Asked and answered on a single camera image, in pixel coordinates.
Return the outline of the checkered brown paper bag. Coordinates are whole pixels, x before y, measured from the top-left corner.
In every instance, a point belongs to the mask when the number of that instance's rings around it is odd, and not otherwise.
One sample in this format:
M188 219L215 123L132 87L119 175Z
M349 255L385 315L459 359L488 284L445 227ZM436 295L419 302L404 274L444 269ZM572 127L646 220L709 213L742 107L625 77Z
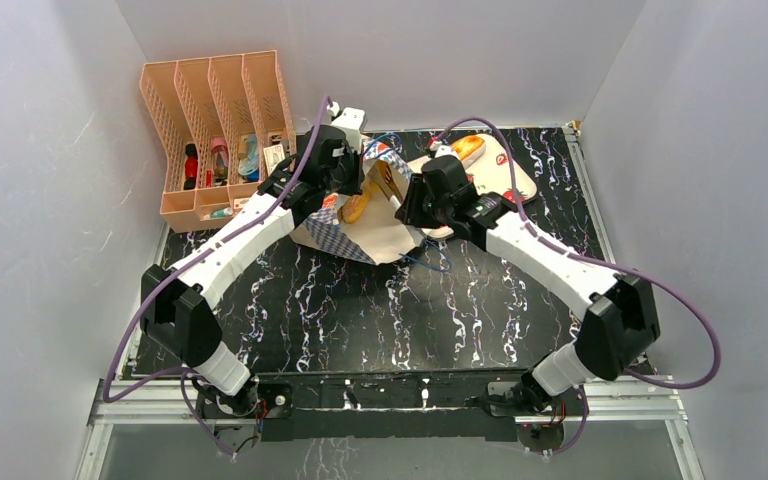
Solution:
M400 260L416 262L415 251L432 247L434 241L417 227L402 224L395 218L396 209L382 191L381 178L376 162L390 165L395 181L403 196L408 190L414 171L402 158L401 138L394 132L362 138L363 160L370 170L365 174L362 185L376 182L376 192L360 219L346 224L338 218L338 211L350 197L331 194L326 197L322 208L303 221L290 237L299 245L347 260L370 265L394 263Z

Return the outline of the brown fake donut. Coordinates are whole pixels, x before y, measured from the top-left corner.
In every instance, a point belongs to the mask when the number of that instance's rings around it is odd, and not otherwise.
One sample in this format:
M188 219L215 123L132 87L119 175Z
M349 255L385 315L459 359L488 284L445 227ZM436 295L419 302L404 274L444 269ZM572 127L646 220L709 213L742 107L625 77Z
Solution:
M359 195L351 196L339 209L338 218L346 224L354 224L368 208L372 197L380 191L380 186L372 181L362 185Z

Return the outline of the metal tongs white handles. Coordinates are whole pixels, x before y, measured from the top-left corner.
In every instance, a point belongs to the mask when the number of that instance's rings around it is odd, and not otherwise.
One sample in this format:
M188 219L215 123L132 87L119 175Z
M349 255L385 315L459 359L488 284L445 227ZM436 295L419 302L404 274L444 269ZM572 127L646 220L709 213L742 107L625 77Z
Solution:
M381 178L382 191L387 196L390 204L393 205L396 210L398 210L403 203L403 196L400 192L398 184L395 181L395 177L390 165L383 161L377 161L376 169Z

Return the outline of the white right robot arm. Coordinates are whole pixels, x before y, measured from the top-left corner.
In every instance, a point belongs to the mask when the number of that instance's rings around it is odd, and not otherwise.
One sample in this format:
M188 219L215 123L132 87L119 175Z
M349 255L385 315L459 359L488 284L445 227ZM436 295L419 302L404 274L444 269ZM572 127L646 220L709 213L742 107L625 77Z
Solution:
M456 238L514 264L581 322L574 340L516 383L488 386L483 402L495 416L550 413L570 388L616 379L660 336L650 281L578 259L574 250L524 221L518 208L502 194L479 193L461 162L445 155L411 175L395 214L407 226L449 227Z

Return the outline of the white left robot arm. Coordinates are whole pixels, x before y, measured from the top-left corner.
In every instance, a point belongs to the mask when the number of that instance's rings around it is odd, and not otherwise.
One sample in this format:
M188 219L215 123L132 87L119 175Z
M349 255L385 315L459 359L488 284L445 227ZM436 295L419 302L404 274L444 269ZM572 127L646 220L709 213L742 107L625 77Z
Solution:
M282 161L217 234L172 267L153 266L143 275L141 330L217 388L220 403L235 416L254 411L259 391L225 344L213 310L246 268L317 212L327 196L359 193L362 152L359 127L312 129L303 154Z

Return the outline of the long glazed fake bread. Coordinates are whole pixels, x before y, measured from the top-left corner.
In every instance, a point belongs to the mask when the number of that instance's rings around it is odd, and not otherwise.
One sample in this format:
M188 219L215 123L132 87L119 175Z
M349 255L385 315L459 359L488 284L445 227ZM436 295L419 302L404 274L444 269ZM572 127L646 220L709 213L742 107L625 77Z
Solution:
M463 167L468 169L485 153L487 143L479 135L469 135L452 143L451 148L461 161Z

